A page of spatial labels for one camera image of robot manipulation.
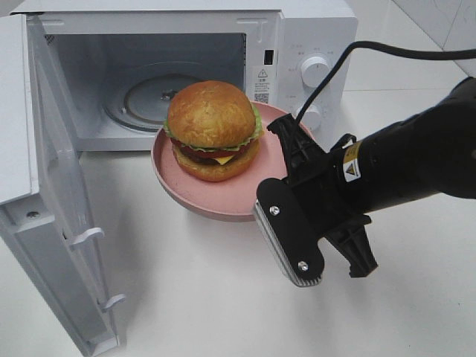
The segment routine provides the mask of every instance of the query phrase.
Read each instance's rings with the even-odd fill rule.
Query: robotic arm
[[[323,237],[349,261],[351,277],[366,277],[377,267],[366,213],[435,193],[476,199],[472,77],[423,113],[361,141],[346,134],[329,152],[296,129],[290,114],[268,130],[280,139],[288,176],[260,183],[254,215],[283,273],[297,286],[321,280],[317,241]]]

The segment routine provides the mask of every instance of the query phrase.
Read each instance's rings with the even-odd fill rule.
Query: white microwave
[[[344,0],[27,0],[0,19],[0,236],[83,355],[118,345],[125,297],[107,292],[79,153],[150,149],[200,80],[296,113],[356,27]],[[332,123],[346,71],[312,128]]]

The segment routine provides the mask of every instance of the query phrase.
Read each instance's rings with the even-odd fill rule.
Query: top bun
[[[253,135],[253,107],[237,87],[216,80],[182,89],[170,103],[172,135],[195,147],[234,147]]]

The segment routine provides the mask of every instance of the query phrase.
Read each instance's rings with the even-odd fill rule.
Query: microwave door
[[[70,112],[35,17],[0,18],[0,236],[78,349],[118,345]]]

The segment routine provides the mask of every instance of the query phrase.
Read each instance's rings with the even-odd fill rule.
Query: qr code
[[[269,102],[269,93],[255,93],[254,100],[261,103]]]

